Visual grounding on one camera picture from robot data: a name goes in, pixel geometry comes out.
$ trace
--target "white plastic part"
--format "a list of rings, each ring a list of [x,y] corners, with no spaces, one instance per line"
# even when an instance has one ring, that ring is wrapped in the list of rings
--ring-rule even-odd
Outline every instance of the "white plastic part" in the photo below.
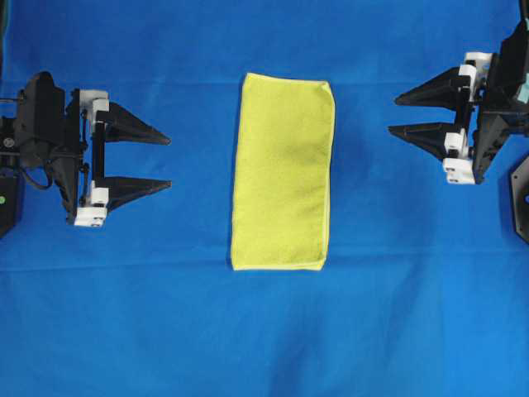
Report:
[[[465,63],[460,66],[459,76],[470,77],[471,103],[476,102],[479,90],[484,86],[488,78],[490,63],[493,54],[484,52],[468,52],[465,55]],[[457,152],[456,158],[446,158],[443,161],[443,170],[446,172],[446,180],[449,184],[475,184],[473,161],[469,158],[469,136],[465,129],[459,132],[448,132],[445,138],[446,153]]]
[[[108,188],[96,188],[92,181],[90,195],[83,207],[77,207],[75,226],[101,227],[107,219]]]
[[[99,110],[108,112],[110,101],[107,91],[97,89],[82,89],[79,92],[79,105],[81,112],[86,111],[86,118],[90,121],[90,132],[96,129],[96,114]]]
[[[75,226],[80,227],[101,227],[107,218],[107,209],[104,207],[79,207]]]
[[[93,133],[98,111],[108,112],[108,93],[96,89],[82,89],[79,93],[81,112],[86,112]],[[101,227],[107,219],[108,188],[97,188],[95,181],[90,184],[90,192],[83,207],[77,207],[74,225],[80,227]]]
[[[492,62],[493,54],[484,52],[467,52],[465,64],[460,66],[460,76],[470,77],[470,102],[475,102],[476,94],[483,86],[484,80],[488,78],[488,70]],[[473,61],[475,66],[467,65],[466,62]]]
[[[443,161],[443,169],[449,184],[476,184],[470,159],[446,158]]]
[[[459,132],[448,132],[445,138],[446,153],[457,151],[457,158],[446,158],[443,170],[449,184],[475,184],[472,171],[472,159],[469,158],[469,142],[465,129]]]

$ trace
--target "blue fabric surface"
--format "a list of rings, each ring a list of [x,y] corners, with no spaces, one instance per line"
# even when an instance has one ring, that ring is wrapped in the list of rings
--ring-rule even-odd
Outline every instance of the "blue fabric surface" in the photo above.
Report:
[[[172,179],[102,230],[26,189],[0,241],[0,396],[524,396],[529,247],[512,230],[512,138],[479,187],[444,182],[391,124],[449,121],[393,98],[497,51],[517,2],[12,2],[2,94],[49,70],[102,88],[172,146],[112,144],[110,175]],[[248,71],[336,98],[322,273],[231,271]]]

